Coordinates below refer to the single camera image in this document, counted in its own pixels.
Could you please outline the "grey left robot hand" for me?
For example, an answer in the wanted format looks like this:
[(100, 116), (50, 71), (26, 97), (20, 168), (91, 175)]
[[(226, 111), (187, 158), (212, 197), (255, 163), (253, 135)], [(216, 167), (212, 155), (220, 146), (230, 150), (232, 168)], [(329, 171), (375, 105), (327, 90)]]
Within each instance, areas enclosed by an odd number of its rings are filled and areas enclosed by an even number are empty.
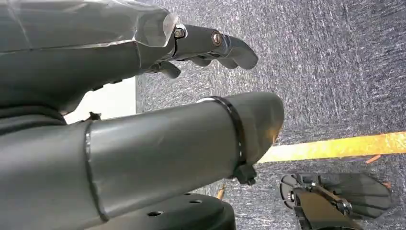
[(0, 227), (84, 230), (223, 178), (252, 184), (283, 103), (271, 92), (67, 124), (84, 95), (174, 60), (234, 69), (242, 40), (135, 0), (0, 3)]

